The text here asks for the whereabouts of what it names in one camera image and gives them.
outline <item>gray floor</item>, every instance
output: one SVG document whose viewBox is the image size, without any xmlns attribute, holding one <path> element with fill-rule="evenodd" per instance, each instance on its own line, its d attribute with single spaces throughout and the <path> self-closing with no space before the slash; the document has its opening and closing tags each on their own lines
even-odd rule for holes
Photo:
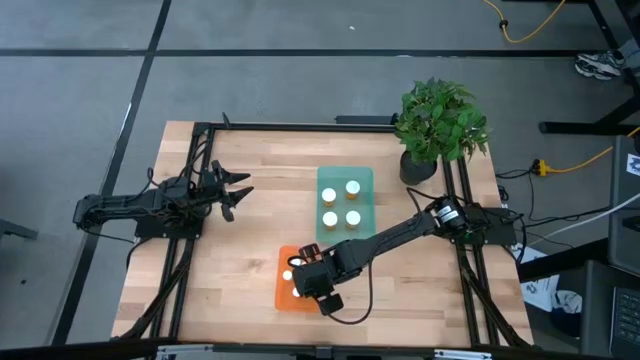
<svg viewBox="0 0 640 360">
<path fill-rule="evenodd" d="M 518 38 L 553 4 L 496 2 Z M 618 41 L 626 29 L 610 1 L 599 1 Z M 0 48 L 130 48 L 149 43 L 160 0 L 0 0 Z M 531 42 L 506 43 L 480 0 L 288 2 L 183 0 L 171 6 L 160 48 L 602 49 L 585 5 L 569 4 Z M 75 201 L 96 192 L 127 111 L 142 59 L 0 58 L 0 217 L 38 229 L 36 241 L 0 242 L 0 348 L 47 343 L 81 234 Z M 413 80 L 465 84 L 492 128 L 497 171 L 535 157 L 562 168 L 612 139 L 542 135 L 543 120 L 593 121 L 631 95 L 621 81 L 580 77 L 571 59 L 156 58 L 137 114 L 117 193 L 137 192 L 153 164 L 166 120 L 332 122 L 338 114 L 389 114 Z M 534 179 L 534 217 L 605 206 L 610 158 L 580 172 Z M 527 212 L 526 179 L 501 182 L 509 206 Z M 537 232 L 546 234 L 562 224 Z M 582 244 L 603 237 L 606 221 L 559 235 Z M 104 232 L 130 237 L 131 223 Z M 547 253 L 562 246 L 535 244 Z M 109 337 L 129 245 L 99 243 L 71 342 Z M 543 332 L 536 341 L 566 348 Z"/>
</svg>

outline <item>yellow plug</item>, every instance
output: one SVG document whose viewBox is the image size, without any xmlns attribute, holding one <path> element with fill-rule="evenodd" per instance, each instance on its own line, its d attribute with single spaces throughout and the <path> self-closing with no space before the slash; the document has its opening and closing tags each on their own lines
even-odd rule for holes
<svg viewBox="0 0 640 360">
<path fill-rule="evenodd" d="M 547 165 L 547 163 L 542 160 L 542 159 L 535 159 L 533 160 L 533 173 L 544 177 L 547 176 L 547 174 L 549 173 L 549 170 L 551 168 L 549 167 L 549 165 Z"/>
</svg>

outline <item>translucent green tray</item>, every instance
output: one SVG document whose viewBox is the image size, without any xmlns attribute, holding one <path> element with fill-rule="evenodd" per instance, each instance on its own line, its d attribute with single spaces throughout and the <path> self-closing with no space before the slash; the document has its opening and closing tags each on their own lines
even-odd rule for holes
<svg viewBox="0 0 640 360">
<path fill-rule="evenodd" d="M 360 192 L 355 200 L 346 196 L 345 185 L 355 180 L 360 183 Z M 324 206 L 322 190 L 332 188 L 336 191 L 336 201 L 332 207 Z M 345 216 L 351 210 L 360 213 L 360 225 L 356 229 L 347 229 Z M 327 211 L 338 215 L 338 224 L 334 230 L 327 230 L 322 216 Z M 318 168 L 318 187 L 316 189 L 316 242 L 326 245 L 347 239 L 366 239 L 376 233 L 375 206 L 373 203 L 373 170 L 361 166 L 321 166 Z"/>
</svg>

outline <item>shoe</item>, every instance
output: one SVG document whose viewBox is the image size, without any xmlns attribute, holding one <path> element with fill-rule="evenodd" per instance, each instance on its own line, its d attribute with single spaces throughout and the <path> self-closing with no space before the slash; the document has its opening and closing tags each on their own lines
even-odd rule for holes
<svg viewBox="0 0 640 360">
<path fill-rule="evenodd" d="M 624 65 L 624 56 L 619 51 L 605 51 L 597 54 L 578 54 L 578 60 L 595 66 L 599 72 L 610 76 L 620 76 L 620 70 Z"/>
<path fill-rule="evenodd" d="M 598 80 L 611 80 L 613 76 L 609 73 L 600 72 L 594 65 L 590 65 L 586 61 L 576 60 L 576 71 L 585 77 L 595 77 Z"/>
</svg>

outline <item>table leg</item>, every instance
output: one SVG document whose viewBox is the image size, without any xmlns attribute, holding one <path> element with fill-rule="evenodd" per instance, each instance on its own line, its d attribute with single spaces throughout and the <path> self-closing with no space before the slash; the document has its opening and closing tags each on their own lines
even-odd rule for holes
<svg viewBox="0 0 640 360">
<path fill-rule="evenodd" d="M 640 96 L 633 96 L 595 123 L 541 122 L 544 134 L 627 135 L 636 125 L 618 125 L 640 110 Z"/>
<path fill-rule="evenodd" d="M 0 237 L 2 235 L 16 235 L 25 239 L 35 239 L 38 236 L 38 232 L 0 219 Z"/>
<path fill-rule="evenodd" d="M 518 266 L 520 283 L 542 279 L 564 270 L 584 266 L 587 260 L 597 260 L 607 264 L 608 241 L 607 238 L 604 238 L 521 264 Z"/>
</svg>

